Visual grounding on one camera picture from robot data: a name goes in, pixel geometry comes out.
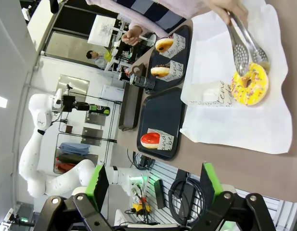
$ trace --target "tongs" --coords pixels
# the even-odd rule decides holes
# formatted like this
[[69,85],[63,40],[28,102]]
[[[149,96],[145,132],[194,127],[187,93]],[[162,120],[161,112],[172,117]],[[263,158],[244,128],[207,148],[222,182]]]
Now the tongs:
[[231,18],[236,22],[238,28],[241,30],[247,46],[240,39],[235,27],[232,22],[227,25],[232,41],[232,49],[234,54],[234,62],[236,70],[239,76],[243,77],[248,72],[249,67],[249,51],[251,53],[251,59],[254,63],[261,65],[267,74],[270,70],[270,63],[265,51],[256,43],[250,32],[246,29],[240,19],[233,14],[228,12]]

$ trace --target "person in background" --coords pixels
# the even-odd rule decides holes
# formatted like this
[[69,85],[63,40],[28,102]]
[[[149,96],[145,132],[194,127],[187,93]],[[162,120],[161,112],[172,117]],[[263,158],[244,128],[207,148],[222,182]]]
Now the person in background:
[[105,69],[107,61],[104,58],[104,54],[97,53],[95,51],[88,51],[86,53],[86,58],[93,59],[95,61],[95,64],[101,68],[102,70]]
[[226,10],[232,11],[247,25],[248,10],[240,0],[86,0],[86,2],[88,5],[98,5],[131,19],[129,31],[122,36],[122,41],[132,46],[140,41],[140,35],[153,32],[160,38],[166,37],[185,20],[209,10],[215,11],[226,24],[231,21]]

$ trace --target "brown table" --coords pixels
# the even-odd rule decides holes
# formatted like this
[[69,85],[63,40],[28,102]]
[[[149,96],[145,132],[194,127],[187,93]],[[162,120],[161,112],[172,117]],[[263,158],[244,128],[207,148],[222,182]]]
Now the brown table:
[[[202,162],[211,162],[222,183],[248,192],[297,202],[297,0],[266,2],[278,12],[282,44],[289,67],[282,86],[293,120],[293,142],[289,152],[272,155],[231,146],[194,143],[182,135],[175,158],[161,161],[197,175],[201,173]],[[191,20],[185,24],[193,27]],[[136,64],[144,63],[147,66],[151,52],[149,50]],[[137,133],[138,128],[119,131],[117,143],[129,151],[137,152]]]

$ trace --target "hand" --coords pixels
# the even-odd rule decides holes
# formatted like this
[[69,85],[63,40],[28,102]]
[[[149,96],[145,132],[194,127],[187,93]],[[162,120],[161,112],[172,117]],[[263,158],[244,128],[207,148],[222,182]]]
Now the hand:
[[142,28],[140,28],[139,26],[134,26],[121,37],[121,40],[128,45],[135,46],[140,41],[139,36],[141,35],[141,33]]
[[229,24],[231,22],[230,16],[225,11],[231,11],[237,15],[245,26],[248,25],[248,9],[240,2],[240,0],[204,0],[206,4],[216,12],[222,20]]

